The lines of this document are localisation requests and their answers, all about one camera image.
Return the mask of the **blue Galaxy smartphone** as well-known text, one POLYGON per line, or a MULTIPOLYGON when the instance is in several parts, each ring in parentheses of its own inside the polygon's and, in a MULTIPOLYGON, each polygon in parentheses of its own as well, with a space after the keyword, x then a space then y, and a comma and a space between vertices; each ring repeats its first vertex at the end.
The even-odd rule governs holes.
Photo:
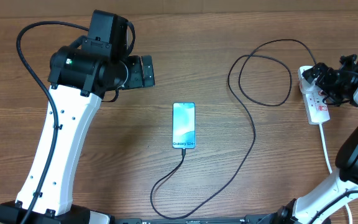
POLYGON ((176 102, 173 104, 172 147, 194 149, 196 147, 195 104, 176 102))

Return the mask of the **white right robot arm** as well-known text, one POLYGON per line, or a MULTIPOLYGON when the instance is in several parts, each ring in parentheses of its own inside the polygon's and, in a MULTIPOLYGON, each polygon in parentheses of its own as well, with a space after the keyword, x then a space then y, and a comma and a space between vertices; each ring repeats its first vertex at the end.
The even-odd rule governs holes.
MULTIPOLYGON (((350 103, 358 107, 358 56, 341 56, 337 70, 324 63, 298 70, 300 91, 311 124, 329 106, 350 103)), ((292 200, 260 223, 330 223, 329 216, 358 198, 358 127, 341 146, 336 169, 307 195, 292 200)))

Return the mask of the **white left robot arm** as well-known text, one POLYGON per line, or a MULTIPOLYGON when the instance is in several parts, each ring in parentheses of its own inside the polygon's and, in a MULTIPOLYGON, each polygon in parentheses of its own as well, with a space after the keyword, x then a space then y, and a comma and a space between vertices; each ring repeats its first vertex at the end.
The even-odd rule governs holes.
POLYGON ((15 200, 0 204, 0 223, 114 223, 112 215, 73 204, 86 133, 106 92, 152 87, 152 58, 132 54, 133 24, 96 10, 86 34, 50 59, 45 124, 32 167, 15 200))

